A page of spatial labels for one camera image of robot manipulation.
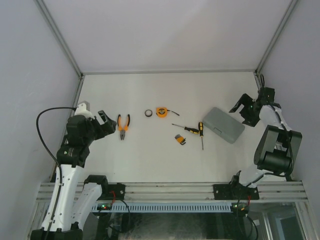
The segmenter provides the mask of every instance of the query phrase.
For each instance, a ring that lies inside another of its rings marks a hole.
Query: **white table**
[[[252,72],[87,75],[79,102],[88,101],[101,123],[99,110],[113,120],[121,114],[122,124],[130,114],[131,122],[124,141],[117,130],[91,144],[80,182],[89,174],[123,183],[229,181],[253,163],[263,123],[245,126],[234,144],[204,127],[204,151],[198,135],[171,123],[197,128],[213,107],[227,113],[242,94],[255,98],[257,91]],[[169,112],[159,118],[156,107],[180,116]],[[147,109],[153,111],[152,117],[145,116]],[[229,114],[243,121],[238,112]],[[186,138],[184,146],[175,140],[177,134]]]

